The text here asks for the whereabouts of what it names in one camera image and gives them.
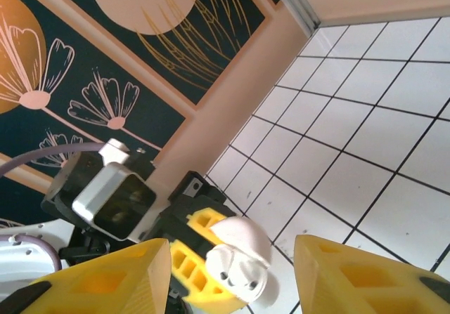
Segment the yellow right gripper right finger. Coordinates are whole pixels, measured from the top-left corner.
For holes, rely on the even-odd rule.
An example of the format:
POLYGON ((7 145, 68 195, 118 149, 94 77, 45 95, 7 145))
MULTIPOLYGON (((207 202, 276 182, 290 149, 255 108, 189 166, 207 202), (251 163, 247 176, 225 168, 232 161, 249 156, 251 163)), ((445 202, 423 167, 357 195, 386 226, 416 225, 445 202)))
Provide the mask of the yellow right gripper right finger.
POLYGON ((450 314, 450 281, 313 235, 297 235, 302 314, 450 314))

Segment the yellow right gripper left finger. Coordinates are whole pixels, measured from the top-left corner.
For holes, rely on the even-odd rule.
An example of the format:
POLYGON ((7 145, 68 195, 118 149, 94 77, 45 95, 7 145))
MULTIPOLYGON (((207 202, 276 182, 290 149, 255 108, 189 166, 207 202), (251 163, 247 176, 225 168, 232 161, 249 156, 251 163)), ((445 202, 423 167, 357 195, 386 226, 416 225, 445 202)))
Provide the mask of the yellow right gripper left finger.
POLYGON ((171 258, 147 240, 35 280, 0 302, 0 314, 165 314, 171 258))

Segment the white earbud charging case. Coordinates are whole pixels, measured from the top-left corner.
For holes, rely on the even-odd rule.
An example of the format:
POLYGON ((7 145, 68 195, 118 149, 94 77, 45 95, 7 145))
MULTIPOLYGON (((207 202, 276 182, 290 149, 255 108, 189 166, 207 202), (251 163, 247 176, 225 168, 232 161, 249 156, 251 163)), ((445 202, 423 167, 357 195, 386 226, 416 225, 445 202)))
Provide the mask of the white earbud charging case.
POLYGON ((232 216, 210 227, 220 243, 206 254, 207 273, 246 303, 266 289, 271 267, 271 243, 254 221, 232 216))

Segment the pink disc gold fern panel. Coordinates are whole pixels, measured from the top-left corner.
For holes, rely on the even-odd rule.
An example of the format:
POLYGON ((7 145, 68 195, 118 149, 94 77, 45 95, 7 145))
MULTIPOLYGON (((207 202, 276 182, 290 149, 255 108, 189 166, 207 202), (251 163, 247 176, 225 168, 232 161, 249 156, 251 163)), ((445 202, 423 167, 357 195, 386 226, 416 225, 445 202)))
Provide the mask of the pink disc gold fern panel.
POLYGON ((253 0, 71 0, 192 103, 264 21, 253 0))

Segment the flower and stem wall panel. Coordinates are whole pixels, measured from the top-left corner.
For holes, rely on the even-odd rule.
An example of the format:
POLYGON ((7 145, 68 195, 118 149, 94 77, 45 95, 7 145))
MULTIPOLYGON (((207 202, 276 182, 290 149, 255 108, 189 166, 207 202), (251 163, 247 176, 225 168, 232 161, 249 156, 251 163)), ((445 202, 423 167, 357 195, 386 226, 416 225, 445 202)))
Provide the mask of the flower and stem wall panel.
POLYGON ((0 153, 116 138, 156 157, 183 122, 37 0, 0 0, 0 153))

